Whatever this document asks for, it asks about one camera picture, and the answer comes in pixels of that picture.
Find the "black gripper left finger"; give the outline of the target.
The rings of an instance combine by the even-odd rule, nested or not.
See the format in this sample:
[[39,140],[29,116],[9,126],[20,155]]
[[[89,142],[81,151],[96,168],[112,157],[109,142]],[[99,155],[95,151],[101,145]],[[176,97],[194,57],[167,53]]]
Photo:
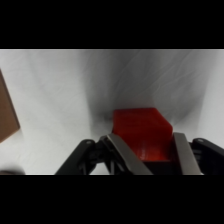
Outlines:
[[115,134],[102,136],[97,142],[82,140],[56,175],[90,175],[104,163],[110,175],[152,175],[130,147]]

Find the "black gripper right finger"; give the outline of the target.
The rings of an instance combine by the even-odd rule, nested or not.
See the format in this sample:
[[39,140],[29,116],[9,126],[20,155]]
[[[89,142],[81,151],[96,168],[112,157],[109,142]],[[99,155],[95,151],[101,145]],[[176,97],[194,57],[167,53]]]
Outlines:
[[173,134],[183,175],[224,175],[224,149],[204,139],[189,142],[183,133]]

